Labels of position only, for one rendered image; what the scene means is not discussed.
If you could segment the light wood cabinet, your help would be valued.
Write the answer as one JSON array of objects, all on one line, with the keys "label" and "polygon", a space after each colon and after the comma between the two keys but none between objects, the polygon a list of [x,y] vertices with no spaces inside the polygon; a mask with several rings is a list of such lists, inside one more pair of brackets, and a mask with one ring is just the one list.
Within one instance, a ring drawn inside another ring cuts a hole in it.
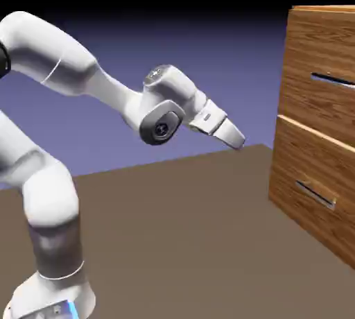
[{"label": "light wood cabinet", "polygon": [[355,269],[355,6],[288,14],[269,198]]}]

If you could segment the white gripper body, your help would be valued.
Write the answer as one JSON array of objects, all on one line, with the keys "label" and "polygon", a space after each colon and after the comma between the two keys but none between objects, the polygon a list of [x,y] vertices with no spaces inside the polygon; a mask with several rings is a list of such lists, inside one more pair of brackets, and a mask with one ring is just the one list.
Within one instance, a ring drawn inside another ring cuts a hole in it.
[{"label": "white gripper body", "polygon": [[215,131],[215,138],[233,149],[241,149],[245,143],[244,134],[228,118]]}]

